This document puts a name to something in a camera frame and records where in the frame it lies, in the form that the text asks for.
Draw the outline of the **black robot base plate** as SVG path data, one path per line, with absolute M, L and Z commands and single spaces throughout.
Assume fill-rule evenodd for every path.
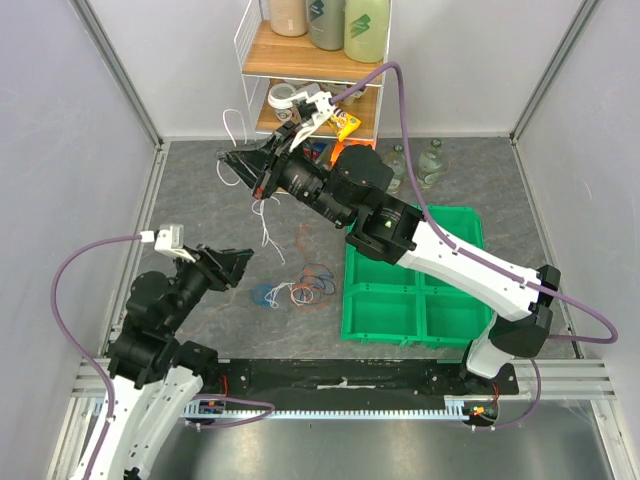
M 435 359 L 228 359 L 205 377 L 205 390 L 237 396 L 274 393 L 285 388 L 311 391 L 356 387 L 409 390 L 434 396 L 514 396 L 514 366 L 485 379 L 459 362 Z

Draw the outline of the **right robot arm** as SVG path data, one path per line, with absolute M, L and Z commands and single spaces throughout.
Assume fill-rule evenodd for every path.
M 365 257 L 435 277 L 490 307 L 489 326 L 469 344 L 457 371 L 465 391 L 483 392 L 504 364 L 535 358 L 548 339 L 559 271 L 502 260 L 440 227 L 427 208 L 388 194 L 393 171 L 372 147 L 348 146 L 324 168 L 288 122 L 268 138 L 222 150 L 216 158 L 256 199 L 282 189 L 336 228 L 347 228 L 347 243 Z

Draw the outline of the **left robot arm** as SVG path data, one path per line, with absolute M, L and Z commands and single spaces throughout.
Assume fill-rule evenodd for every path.
M 106 387 L 99 423 L 73 473 L 76 479 L 145 479 L 184 407 L 219 382 L 215 350 L 175 337 L 209 291 L 236 287 L 251 249 L 156 243 L 173 276 L 139 275 L 130 289 L 122 330 L 96 373 Z

